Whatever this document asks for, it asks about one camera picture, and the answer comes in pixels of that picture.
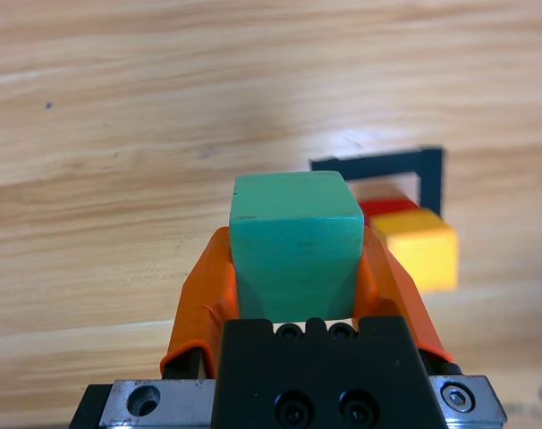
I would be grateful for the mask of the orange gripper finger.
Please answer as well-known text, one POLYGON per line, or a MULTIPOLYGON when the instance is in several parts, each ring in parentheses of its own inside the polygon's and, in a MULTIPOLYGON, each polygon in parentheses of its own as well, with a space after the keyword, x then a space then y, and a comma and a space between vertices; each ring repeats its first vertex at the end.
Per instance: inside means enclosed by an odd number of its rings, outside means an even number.
POLYGON ((216 377, 224 324, 240 317, 230 232, 216 230, 182 286, 163 373, 177 358, 200 349, 207 375, 216 377))
POLYGON ((367 316, 401 316, 431 365, 452 366, 454 358, 439 339, 419 291, 406 270, 369 228, 364 228, 352 324, 367 316))

